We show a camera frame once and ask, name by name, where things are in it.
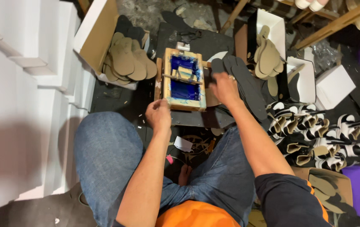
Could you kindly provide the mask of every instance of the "jeans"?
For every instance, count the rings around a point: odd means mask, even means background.
[[[134,126],[118,113],[92,113],[79,125],[74,140],[76,171],[99,226],[110,227],[116,218],[142,149]],[[159,215],[195,200],[226,210],[246,226],[255,196],[254,174],[237,127],[227,130],[209,158],[192,171],[189,185],[179,186],[164,177],[162,187]]]

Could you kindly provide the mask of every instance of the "paper scrap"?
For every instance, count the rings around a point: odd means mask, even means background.
[[[174,141],[174,146],[182,150],[183,152],[191,152],[191,147],[193,146],[193,143],[177,136],[176,140]]]
[[[170,164],[173,164],[174,161],[173,161],[173,158],[171,155],[167,155],[166,159],[167,159],[167,161],[169,161]]]

